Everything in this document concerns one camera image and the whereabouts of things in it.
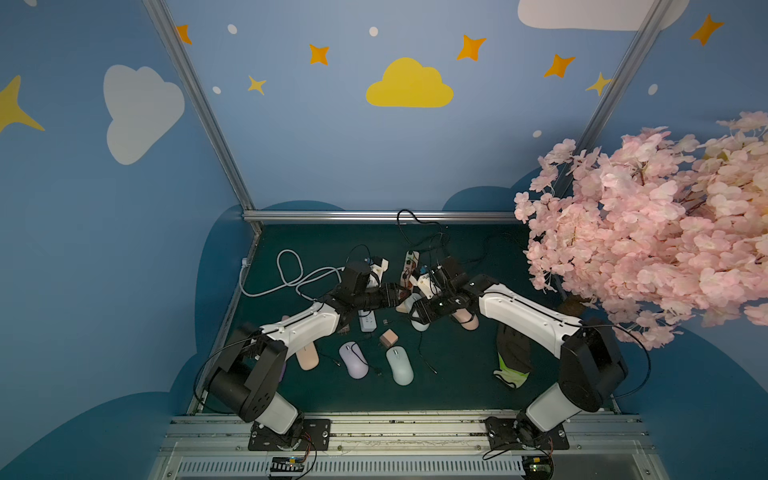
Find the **white power strip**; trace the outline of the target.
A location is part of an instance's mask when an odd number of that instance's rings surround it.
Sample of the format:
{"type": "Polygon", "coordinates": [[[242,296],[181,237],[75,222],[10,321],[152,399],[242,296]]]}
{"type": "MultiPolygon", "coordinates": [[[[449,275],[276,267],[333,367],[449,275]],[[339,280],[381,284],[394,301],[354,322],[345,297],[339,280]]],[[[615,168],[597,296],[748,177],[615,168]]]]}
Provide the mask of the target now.
{"type": "Polygon", "coordinates": [[[377,329],[376,317],[373,311],[360,310],[358,318],[360,329],[363,333],[373,333],[377,329]]]}

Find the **cream red power strip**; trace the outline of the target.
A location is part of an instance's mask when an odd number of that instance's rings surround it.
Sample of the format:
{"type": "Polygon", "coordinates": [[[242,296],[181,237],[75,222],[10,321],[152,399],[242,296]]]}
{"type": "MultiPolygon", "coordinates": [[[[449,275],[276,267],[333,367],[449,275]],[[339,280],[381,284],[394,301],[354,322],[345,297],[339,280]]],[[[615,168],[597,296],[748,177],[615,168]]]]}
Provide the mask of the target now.
{"type": "Polygon", "coordinates": [[[407,251],[405,255],[399,280],[400,285],[408,291],[413,290],[413,283],[411,282],[411,278],[418,273],[419,257],[419,252],[414,250],[407,251]]]}

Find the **purple wireless mouse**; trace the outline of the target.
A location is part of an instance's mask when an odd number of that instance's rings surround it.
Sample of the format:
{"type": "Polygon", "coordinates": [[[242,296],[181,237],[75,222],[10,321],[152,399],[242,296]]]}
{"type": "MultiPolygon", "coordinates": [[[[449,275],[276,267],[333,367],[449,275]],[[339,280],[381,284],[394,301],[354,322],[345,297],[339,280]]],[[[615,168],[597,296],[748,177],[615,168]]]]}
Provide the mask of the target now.
{"type": "Polygon", "coordinates": [[[352,379],[360,380],[369,372],[369,365],[356,342],[344,343],[339,348],[339,356],[346,366],[347,372],[352,379]]]}

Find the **light green wireless mouse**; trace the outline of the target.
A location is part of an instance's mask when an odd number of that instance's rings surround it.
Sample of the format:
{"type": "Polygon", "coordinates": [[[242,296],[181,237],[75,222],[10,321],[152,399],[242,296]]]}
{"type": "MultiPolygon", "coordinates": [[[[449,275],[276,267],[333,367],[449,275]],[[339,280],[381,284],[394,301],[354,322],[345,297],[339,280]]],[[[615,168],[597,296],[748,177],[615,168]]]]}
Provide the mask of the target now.
{"type": "Polygon", "coordinates": [[[386,359],[390,365],[392,377],[399,386],[410,385],[414,380],[414,372],[406,350],[402,346],[393,346],[386,351],[386,359]]]}

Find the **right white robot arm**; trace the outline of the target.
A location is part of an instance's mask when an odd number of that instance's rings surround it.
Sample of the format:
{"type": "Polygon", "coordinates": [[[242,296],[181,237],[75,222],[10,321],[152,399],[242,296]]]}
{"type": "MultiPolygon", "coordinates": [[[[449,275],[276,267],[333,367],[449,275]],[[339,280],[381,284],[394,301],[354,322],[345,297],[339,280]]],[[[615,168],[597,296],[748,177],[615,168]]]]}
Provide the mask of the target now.
{"type": "Polygon", "coordinates": [[[470,278],[453,258],[409,281],[422,293],[409,311],[412,320],[430,324],[459,310],[481,314],[539,344],[559,361],[557,382],[516,416],[516,434],[528,444],[582,411],[598,411],[629,374],[611,325],[583,323],[487,275],[470,278]]]}

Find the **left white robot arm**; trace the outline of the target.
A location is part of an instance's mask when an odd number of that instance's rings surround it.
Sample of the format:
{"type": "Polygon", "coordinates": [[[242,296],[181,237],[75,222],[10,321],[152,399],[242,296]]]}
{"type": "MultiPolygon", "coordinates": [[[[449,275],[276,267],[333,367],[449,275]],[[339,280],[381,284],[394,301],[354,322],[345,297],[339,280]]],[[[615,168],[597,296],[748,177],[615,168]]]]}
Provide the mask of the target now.
{"type": "Polygon", "coordinates": [[[353,261],[341,280],[310,307],[275,324],[238,329],[220,349],[203,382],[208,393],[245,422],[278,435],[297,433],[300,412],[277,393],[286,360],[316,340],[348,325],[360,311],[393,308],[404,289],[397,283],[368,284],[372,268],[353,261]]]}

